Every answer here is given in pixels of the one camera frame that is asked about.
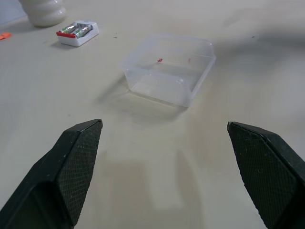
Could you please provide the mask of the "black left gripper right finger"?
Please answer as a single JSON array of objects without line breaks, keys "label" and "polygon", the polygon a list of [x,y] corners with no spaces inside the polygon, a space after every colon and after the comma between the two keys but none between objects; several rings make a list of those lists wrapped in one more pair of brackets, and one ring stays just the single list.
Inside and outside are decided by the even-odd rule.
[{"label": "black left gripper right finger", "polygon": [[305,227],[305,162],[276,133],[229,122],[244,186],[268,229]]}]

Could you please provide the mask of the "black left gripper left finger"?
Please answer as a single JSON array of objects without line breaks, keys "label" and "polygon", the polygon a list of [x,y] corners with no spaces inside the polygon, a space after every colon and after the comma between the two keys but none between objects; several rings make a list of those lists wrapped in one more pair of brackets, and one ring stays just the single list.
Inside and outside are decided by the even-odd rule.
[{"label": "black left gripper left finger", "polygon": [[26,174],[0,211],[2,229],[72,229],[92,180],[103,123],[65,130]]}]

